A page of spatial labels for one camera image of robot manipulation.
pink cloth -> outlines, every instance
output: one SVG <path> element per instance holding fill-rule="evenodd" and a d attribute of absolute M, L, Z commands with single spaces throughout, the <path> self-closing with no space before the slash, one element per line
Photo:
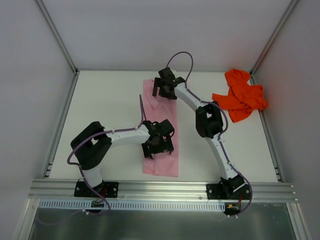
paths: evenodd
<path fill-rule="evenodd" d="M 154 80 L 143 81 L 143 106 L 146 119 L 151 122 L 162 122 L 168 119 L 174 127 L 172 144 L 174 151 L 158 153 L 153 159 L 143 158 L 143 172 L 145 174 L 178 177 L 179 174 L 179 131 L 177 121 L 177 101 L 161 96 L 152 96 Z"/>

white table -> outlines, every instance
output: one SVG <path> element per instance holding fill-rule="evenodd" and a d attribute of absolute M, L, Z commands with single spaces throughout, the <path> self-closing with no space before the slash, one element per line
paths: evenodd
<path fill-rule="evenodd" d="M 185 78 L 186 72 L 176 77 Z M 50 178 L 78 179 L 76 166 L 67 164 L 72 151 L 70 142 L 91 122 L 105 127 L 131 127 L 140 122 L 139 94 L 143 80 L 158 77 L 152 71 L 81 71 L 54 158 Z M 221 72 L 193 72 L 188 86 L 201 98 L 211 99 L 212 93 L 226 95 L 228 85 Z M 180 144 L 179 177 L 144 174 L 140 145 L 111 148 L 101 164 L 105 180 L 217 182 L 220 170 L 208 145 L 195 127 L 195 113 L 177 100 Z M 250 117 L 232 123 L 224 134 L 225 141 L 238 169 L 252 182 L 277 182 L 273 162 L 257 110 Z"/>

orange-red fabric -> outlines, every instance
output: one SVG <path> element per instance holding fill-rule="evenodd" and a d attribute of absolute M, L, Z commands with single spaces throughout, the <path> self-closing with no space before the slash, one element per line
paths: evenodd
<path fill-rule="evenodd" d="M 253 110 L 263 110 L 268 103 L 263 98 L 262 85 L 249 85 L 250 74 L 246 71 L 232 69 L 225 74 L 226 82 L 230 87 L 228 95 L 212 94 L 212 99 L 220 107 L 229 110 L 232 122 L 236 123 L 250 116 Z"/>

red cloth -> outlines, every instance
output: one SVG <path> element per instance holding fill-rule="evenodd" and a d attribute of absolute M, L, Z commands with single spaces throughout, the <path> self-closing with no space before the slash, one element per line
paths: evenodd
<path fill-rule="evenodd" d="M 230 87 L 228 95 L 212 94 L 222 109 L 229 110 L 232 122 L 237 123 L 250 116 L 253 110 L 263 110 L 268 103 L 263 98 L 262 85 L 249 85 L 250 74 L 246 71 L 232 69 L 225 74 L 226 82 Z"/>

gray floor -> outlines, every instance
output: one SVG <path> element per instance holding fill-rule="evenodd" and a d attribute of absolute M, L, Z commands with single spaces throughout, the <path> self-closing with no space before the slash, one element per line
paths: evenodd
<path fill-rule="evenodd" d="M 74 210 L 40 209 L 39 219 L 55 223 Z M 33 224 L 29 240 L 294 240 L 285 204 L 252 204 L 238 219 L 218 212 L 80 212 L 55 226 Z"/>

